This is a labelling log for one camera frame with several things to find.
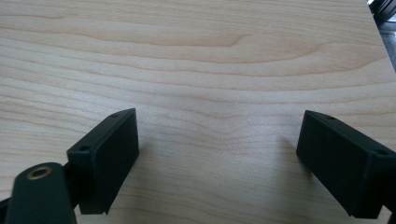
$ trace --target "black plastic part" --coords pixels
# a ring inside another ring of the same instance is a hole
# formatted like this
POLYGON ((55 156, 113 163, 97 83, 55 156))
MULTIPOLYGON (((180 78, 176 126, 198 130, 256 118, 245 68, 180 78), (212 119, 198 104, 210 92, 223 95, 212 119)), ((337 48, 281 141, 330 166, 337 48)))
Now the black plastic part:
POLYGON ((76 223, 61 164, 38 164, 17 176, 6 223, 76 223))
MULTIPOLYGON (((384 205, 393 213, 396 213, 396 178, 389 181, 383 191, 384 205)), ((396 223, 396 216, 393 216, 393 222, 396 223)))
POLYGON ((81 190, 82 214, 108 213, 138 155, 134 109, 108 116, 67 150, 68 172, 81 190))
POLYGON ((395 213, 392 213, 392 215, 389 218, 388 224, 396 224, 396 216, 395 213))
POLYGON ((338 119, 305 111, 297 155, 350 216, 377 218, 391 197, 396 153, 338 119))
POLYGON ((396 12, 396 1, 394 0, 374 0, 369 5, 375 19, 378 21, 389 20, 396 12))
POLYGON ((69 162, 64 165, 64 176, 66 177, 66 185, 69 190, 70 203, 75 208, 82 198, 82 190, 78 183, 78 176, 73 175, 69 162))
POLYGON ((6 222, 6 214, 7 214, 8 204, 9 204, 9 198, 0 202, 0 224, 3 224, 6 222))

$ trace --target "screw hole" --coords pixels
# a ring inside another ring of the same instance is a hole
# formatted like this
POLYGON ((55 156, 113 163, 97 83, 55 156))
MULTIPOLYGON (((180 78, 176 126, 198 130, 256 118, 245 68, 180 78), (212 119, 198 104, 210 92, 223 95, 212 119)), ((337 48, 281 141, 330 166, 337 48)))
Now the screw hole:
POLYGON ((81 147, 79 150, 80 150, 80 151, 87 151, 87 150, 90 150, 90 148, 91 148, 91 147, 83 146, 83 147, 81 147))
POLYGON ((46 175, 49 175, 52 172, 52 169, 48 166, 42 166, 34 169, 33 171, 29 172, 27 178, 30 180, 40 179, 46 175))
POLYGON ((388 152, 385 151, 385 150, 382 150, 382 149, 377 149, 377 150, 375 151, 375 153, 376 153, 376 154, 379 154, 379 155, 382 155, 382 156, 388 155, 388 152))

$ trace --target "light wood surface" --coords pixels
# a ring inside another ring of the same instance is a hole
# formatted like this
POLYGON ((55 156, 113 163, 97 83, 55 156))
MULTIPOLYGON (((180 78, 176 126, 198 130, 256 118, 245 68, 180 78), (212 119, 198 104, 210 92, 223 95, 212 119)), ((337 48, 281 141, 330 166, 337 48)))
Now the light wood surface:
POLYGON ((141 155, 79 223, 386 223, 299 163, 306 109, 396 148, 396 75, 364 0, 0 1, 0 198, 105 116, 141 155))

